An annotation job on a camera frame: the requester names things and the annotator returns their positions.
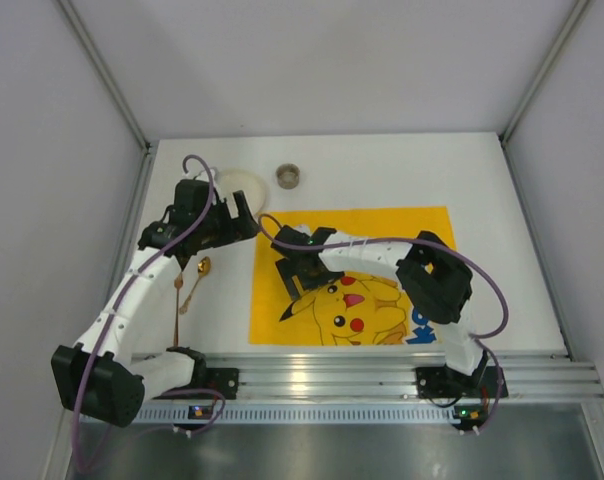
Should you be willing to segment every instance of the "metal pole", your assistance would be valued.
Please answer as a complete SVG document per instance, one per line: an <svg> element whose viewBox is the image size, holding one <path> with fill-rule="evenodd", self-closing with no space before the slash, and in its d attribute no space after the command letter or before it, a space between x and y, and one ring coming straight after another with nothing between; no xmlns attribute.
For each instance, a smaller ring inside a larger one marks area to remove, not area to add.
<svg viewBox="0 0 604 480"><path fill-rule="evenodd" d="M537 70L537 73L533 77L533 80L531 80L529 83L529 86L524 92L522 99L518 103L518 107L511 116L511 119L504 129L504 132L500 135L500 140L503 146L506 146L509 143L509 140L513 136L513 133L518 127L520 121L530 108L533 99L540 91L549 74L553 71L553 67L555 67L557 64L557 61L562 55L564 48L577 30L578 25L586 15L588 7L592 3L593 0L576 0L576 2L573 4L573 8L564 21L562 28L560 28L555 40L553 40L551 48L545 55L544 60Z"/></svg>
<svg viewBox="0 0 604 480"><path fill-rule="evenodd" d="M122 91L115 82L111 70L102 58L100 51L97 49L91 34L84 25L84 22L78 14L75 6L70 0L53 0L53 3L58 7L58 10L71 28L71 32L80 43L80 46L87 55L89 62L93 66L93 69L97 73L100 81L111 97L114 106L120 112L122 118L124 118L124 121L135 137L135 140L138 142L138 145L141 149L145 151L148 150L149 142L147 141L142 128L140 128L140 125L133 115L131 108L122 94Z"/></svg>

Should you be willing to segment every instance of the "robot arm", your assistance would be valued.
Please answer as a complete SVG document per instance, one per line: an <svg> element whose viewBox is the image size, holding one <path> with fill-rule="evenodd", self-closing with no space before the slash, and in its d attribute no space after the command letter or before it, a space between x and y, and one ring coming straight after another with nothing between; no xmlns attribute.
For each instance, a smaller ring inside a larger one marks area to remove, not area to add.
<svg viewBox="0 0 604 480"><path fill-rule="evenodd" d="M421 232L418 239L444 246L440 238L431 232ZM284 226L275 240L272 247L284 256L277 267L294 300L300 293L293 277L298 278L305 290L333 282L344 271L364 272L393 280L402 285L421 315L439 324L447 367L473 379L471 382L479 381L487 357L469 335L472 333L471 319L468 308L464 307L472 293L472 273L461 260L428 246L411 246L400 241L367 243L370 239L366 237L350 236L323 227L309 235ZM346 246L314 251L282 246L288 244L304 248L336 243Z"/></svg>
<svg viewBox="0 0 604 480"><path fill-rule="evenodd" d="M62 405L73 410L80 379L91 352L96 361L90 372L81 413L124 427L135 418L144 401L175 387L201 388L206 375L204 355L183 347L132 363L134 348L145 329L158 321L159 306L171 298L176 278L199 251L254 237L258 231L244 194L233 193L237 215L217 191L211 208L196 231L169 248L147 268L141 266L160 249L184 233L206 204L209 184L200 178L184 179L175 188L168 220L151 223L142 232L133 260L113 296L74 347L59 346L51 359ZM114 304L122 297L116 309ZM104 331L107 319L111 327Z"/></svg>

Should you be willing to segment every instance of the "gray floor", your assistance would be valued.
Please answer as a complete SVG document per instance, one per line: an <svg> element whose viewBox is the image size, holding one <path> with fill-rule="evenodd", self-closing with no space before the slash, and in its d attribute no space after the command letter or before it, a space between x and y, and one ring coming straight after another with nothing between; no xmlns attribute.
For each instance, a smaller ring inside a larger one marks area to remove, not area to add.
<svg viewBox="0 0 604 480"><path fill-rule="evenodd" d="M79 479L562 479L602 478L577 406L504 406L480 437L439 426L220 425L187 440L148 426L117 432L127 447ZM85 425L92 450L101 427Z"/></svg>

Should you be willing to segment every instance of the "small cup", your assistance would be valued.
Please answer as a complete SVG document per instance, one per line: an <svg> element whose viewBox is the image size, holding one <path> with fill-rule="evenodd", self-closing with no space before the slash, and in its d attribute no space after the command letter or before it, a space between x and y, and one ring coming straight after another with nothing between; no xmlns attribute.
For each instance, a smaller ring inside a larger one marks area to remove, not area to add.
<svg viewBox="0 0 604 480"><path fill-rule="evenodd" d="M284 163L275 171L278 185L286 190L291 190L300 183L300 169L293 163Z"/></svg>

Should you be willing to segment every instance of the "pikachu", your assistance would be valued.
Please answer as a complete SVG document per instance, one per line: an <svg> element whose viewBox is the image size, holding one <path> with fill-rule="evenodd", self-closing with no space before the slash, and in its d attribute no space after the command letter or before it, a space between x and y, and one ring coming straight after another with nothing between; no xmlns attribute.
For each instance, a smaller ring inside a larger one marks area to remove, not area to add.
<svg viewBox="0 0 604 480"><path fill-rule="evenodd" d="M322 345L394 345L407 336L409 306L396 282L345 272L289 305L280 322L311 316Z"/></svg>

